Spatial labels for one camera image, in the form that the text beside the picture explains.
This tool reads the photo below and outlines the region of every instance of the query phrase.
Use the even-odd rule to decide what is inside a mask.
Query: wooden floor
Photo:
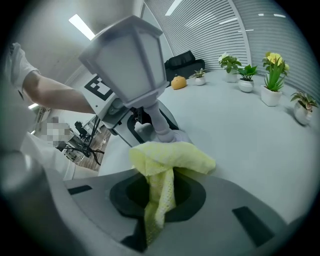
[[[102,133],[97,132],[95,134],[95,137],[93,138],[90,147],[93,150],[101,150],[104,152],[111,133],[105,126],[101,127],[100,130]],[[82,157],[82,156],[76,157],[73,162],[78,166],[86,167],[97,172],[99,171],[100,165],[96,163],[93,154],[90,157]],[[101,164],[104,154],[96,153],[96,156],[98,158],[98,162]]]

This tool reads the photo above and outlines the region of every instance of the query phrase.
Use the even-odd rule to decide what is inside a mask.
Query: cleaning cloth
[[[149,203],[144,209],[149,246],[163,229],[166,212],[176,207],[173,168],[181,173],[189,169],[207,174],[216,167],[216,161],[187,142],[146,142],[131,148],[129,157],[150,187]]]

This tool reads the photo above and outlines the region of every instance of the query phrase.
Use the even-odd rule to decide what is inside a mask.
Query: white sleeve
[[[12,48],[6,58],[5,73],[10,83],[23,93],[22,86],[26,76],[31,71],[38,71],[38,69],[27,61],[26,54],[20,44],[13,43]]]

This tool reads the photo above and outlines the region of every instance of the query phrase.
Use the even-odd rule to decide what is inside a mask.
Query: human arm
[[[31,71],[25,77],[22,89],[32,102],[41,106],[94,114],[93,109],[80,91],[44,77],[36,70]]]

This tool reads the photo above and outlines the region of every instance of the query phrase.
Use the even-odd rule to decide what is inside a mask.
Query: white table
[[[207,73],[203,86],[189,79],[183,89],[168,87],[159,100],[194,145],[216,160],[212,175],[240,185],[291,222],[307,211],[319,184],[320,112],[315,109],[303,127],[292,113],[295,89],[285,85],[280,104],[268,107],[260,99],[263,77],[255,76],[254,91],[245,93],[224,75]],[[131,168],[129,149],[112,135],[99,175]]]

